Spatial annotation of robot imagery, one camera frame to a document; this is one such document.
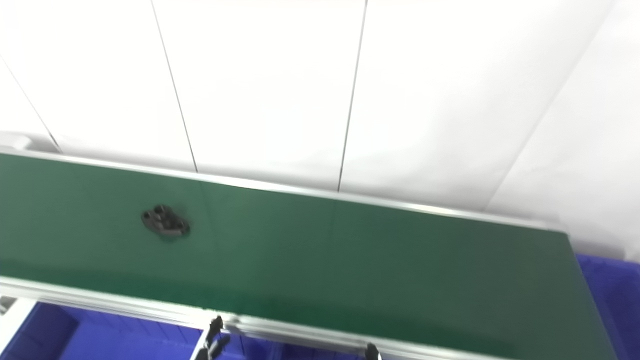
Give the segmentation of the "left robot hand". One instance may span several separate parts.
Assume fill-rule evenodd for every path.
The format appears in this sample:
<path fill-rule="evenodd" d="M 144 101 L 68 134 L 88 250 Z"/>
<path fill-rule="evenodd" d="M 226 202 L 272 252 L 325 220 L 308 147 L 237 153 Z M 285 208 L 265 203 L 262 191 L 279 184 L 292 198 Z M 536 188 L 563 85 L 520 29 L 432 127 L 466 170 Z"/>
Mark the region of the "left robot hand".
<path fill-rule="evenodd" d="M 203 330 L 190 356 L 190 360 L 215 360 L 230 341 L 229 335 L 221 334 L 223 328 L 224 321 L 222 317 L 215 317 L 208 325 L 208 328 Z"/>

